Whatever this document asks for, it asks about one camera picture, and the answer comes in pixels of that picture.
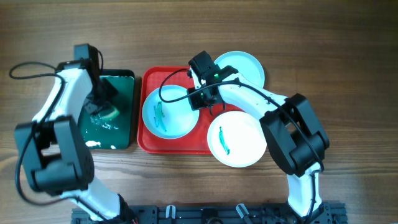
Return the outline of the green yellow sponge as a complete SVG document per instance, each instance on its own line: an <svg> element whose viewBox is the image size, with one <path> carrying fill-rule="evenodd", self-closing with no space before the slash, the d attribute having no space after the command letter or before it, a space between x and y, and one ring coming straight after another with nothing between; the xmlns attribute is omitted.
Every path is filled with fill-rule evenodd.
<svg viewBox="0 0 398 224"><path fill-rule="evenodd" d="M119 115L119 110L117 109L117 107L111 105L110 107L101 110L96 115L93 115L93 118L95 120L111 121L118 115Z"/></svg>

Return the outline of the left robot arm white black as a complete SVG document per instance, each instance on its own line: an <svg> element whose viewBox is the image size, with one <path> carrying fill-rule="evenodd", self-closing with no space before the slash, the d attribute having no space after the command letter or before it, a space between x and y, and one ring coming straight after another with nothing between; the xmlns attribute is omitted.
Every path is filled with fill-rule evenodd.
<svg viewBox="0 0 398 224"><path fill-rule="evenodd" d="M50 67L54 86L32 121L18 124L14 138L19 154L14 174L20 198L21 175L31 190L50 196L55 204L70 200L93 223L137 223L120 194L95 176L90 148L81 129L93 131L97 142L127 146L134 114L134 73L106 70L102 53L90 44L74 47L73 60Z"/></svg>

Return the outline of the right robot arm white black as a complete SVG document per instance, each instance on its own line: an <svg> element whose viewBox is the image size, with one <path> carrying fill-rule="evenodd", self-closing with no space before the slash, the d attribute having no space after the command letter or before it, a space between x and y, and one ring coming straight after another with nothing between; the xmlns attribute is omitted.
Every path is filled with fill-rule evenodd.
<svg viewBox="0 0 398 224"><path fill-rule="evenodd" d="M287 174L289 206L306 222L312 221L322 204L318 176L330 142L307 98L265 90L253 79L255 73L265 73L263 67L255 68L247 60L213 60L202 51L188 64L194 82L188 91L192 109L230 104L257 119L271 158Z"/></svg>

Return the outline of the white plate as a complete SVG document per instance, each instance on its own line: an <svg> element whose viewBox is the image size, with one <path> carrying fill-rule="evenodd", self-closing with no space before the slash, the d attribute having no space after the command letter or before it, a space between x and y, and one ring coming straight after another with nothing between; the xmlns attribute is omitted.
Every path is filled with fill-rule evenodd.
<svg viewBox="0 0 398 224"><path fill-rule="evenodd" d="M237 168L255 164L267 148L259 121L242 111L215 118L208 129L207 143L217 160Z"/></svg>

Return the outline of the light blue plate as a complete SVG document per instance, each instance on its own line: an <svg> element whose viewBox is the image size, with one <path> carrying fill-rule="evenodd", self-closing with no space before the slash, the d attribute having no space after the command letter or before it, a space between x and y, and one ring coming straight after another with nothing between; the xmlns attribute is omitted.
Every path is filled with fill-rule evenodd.
<svg viewBox="0 0 398 224"><path fill-rule="evenodd" d="M186 98L170 102L186 94L187 89L178 85L166 85L150 93L142 107L142 118L146 128L163 139L181 138L192 131L200 112L193 111Z"/></svg>

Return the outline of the pale green plate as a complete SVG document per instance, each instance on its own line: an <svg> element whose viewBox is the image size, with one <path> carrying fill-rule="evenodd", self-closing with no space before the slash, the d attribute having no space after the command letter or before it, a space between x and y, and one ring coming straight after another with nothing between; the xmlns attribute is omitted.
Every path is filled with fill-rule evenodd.
<svg viewBox="0 0 398 224"><path fill-rule="evenodd" d="M215 60L215 64L220 68L230 65L251 83L261 88L264 87L266 81L265 71L258 59L247 52L226 52Z"/></svg>

